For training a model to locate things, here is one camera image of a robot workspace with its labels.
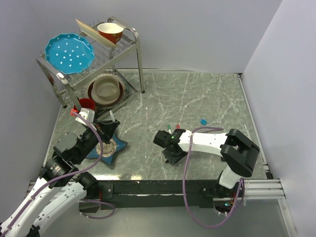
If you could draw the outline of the white marker with green tip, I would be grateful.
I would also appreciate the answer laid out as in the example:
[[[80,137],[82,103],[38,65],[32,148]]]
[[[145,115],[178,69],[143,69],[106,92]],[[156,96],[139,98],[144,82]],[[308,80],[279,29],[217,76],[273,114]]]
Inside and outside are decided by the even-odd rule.
[[[172,134],[172,130],[171,130],[171,125],[170,125],[170,124],[167,125],[167,128],[168,128],[168,132],[169,132],[170,134]]]

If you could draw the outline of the blue pen cap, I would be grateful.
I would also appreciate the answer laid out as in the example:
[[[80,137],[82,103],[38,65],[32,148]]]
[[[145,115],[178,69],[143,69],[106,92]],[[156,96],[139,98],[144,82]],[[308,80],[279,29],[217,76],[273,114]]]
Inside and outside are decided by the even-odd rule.
[[[202,120],[200,121],[200,123],[203,124],[203,125],[206,125],[206,124],[207,124],[207,121],[204,120],[204,119],[202,119]]]

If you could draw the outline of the thin white pen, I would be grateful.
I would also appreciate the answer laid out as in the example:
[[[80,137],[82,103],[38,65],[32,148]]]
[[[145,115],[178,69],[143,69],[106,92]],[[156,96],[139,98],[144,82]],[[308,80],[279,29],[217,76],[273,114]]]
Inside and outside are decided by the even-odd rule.
[[[110,110],[109,113],[110,113],[110,117],[111,117],[112,121],[115,122],[116,119],[114,117],[114,114],[113,114],[112,110]]]

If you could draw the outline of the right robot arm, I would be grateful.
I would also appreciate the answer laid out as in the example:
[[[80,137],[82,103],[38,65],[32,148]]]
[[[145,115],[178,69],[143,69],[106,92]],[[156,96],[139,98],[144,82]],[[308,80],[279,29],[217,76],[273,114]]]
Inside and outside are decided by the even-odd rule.
[[[249,178],[253,174],[259,147],[238,129],[230,129],[227,133],[215,133],[221,128],[201,127],[194,131],[176,129],[173,133],[158,131],[154,144],[160,146],[168,163],[177,163],[192,151],[220,156],[227,167],[219,176],[216,191],[227,197],[241,178]]]

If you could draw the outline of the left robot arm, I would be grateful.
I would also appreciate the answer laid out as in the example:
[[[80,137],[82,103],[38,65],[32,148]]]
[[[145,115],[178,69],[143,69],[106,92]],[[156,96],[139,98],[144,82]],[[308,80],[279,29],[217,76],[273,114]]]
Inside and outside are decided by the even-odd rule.
[[[101,195],[99,182],[76,165],[97,145],[109,143],[118,120],[89,123],[83,134],[66,132],[54,146],[53,157],[41,170],[33,189],[16,211],[0,225],[2,237],[38,237],[72,203]]]

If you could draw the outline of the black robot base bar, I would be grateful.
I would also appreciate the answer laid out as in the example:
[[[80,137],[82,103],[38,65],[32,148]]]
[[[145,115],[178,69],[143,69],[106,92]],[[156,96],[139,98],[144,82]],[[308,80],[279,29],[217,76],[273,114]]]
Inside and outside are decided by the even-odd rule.
[[[188,206],[213,208],[223,204],[238,191],[218,184],[217,180],[187,180],[185,192]],[[87,192],[87,199],[108,202],[116,208],[180,207],[184,206],[181,180],[113,180],[99,181]]]

